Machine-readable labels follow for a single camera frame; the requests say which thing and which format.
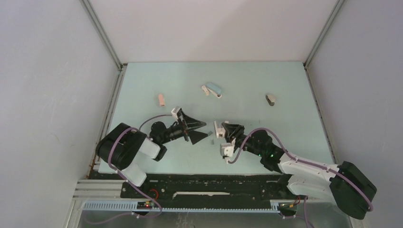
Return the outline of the white stapler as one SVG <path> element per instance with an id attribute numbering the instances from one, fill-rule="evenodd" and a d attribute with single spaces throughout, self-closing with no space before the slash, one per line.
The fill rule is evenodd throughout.
<path id="1" fill-rule="evenodd" d="M 224 138 L 225 129 L 217 121 L 214 121 L 214 130 L 215 130 L 216 138 Z"/>

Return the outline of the beige stapler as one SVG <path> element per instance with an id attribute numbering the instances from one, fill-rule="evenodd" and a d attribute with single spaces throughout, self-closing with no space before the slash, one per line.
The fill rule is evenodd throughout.
<path id="1" fill-rule="evenodd" d="M 275 105 L 276 97 L 273 94 L 266 94 L 265 98 L 270 106 Z"/>

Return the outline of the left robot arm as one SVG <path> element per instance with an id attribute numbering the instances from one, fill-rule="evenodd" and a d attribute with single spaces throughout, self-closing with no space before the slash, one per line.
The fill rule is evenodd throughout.
<path id="1" fill-rule="evenodd" d="M 183 138 L 196 144 L 208 137 L 207 133 L 198 130 L 205 127 L 206 122 L 186 115 L 182 108 L 173 108 L 171 116 L 173 124 L 166 126 L 161 121 L 154 122 L 149 134 L 120 123 L 96 146 L 96 155 L 131 183 L 132 192 L 139 198 L 148 196 L 150 184 L 146 182 L 146 173 L 135 162 L 137 155 L 142 154 L 158 162 L 167 152 L 166 143 Z"/>

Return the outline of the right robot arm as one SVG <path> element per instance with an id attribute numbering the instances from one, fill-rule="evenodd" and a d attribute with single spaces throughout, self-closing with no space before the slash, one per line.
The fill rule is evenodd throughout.
<path id="1" fill-rule="evenodd" d="M 225 139 L 220 153 L 228 164 L 234 164 L 242 151 L 260 157 L 269 171 L 281 174 L 276 186 L 284 199 L 292 195 L 311 196 L 331 202 L 350 217 L 363 220 L 373 211 L 376 186 L 351 162 L 326 164 L 305 159 L 287 151 L 269 129 L 260 127 L 248 135 L 245 127 L 227 121 L 214 125 L 217 138 Z"/>

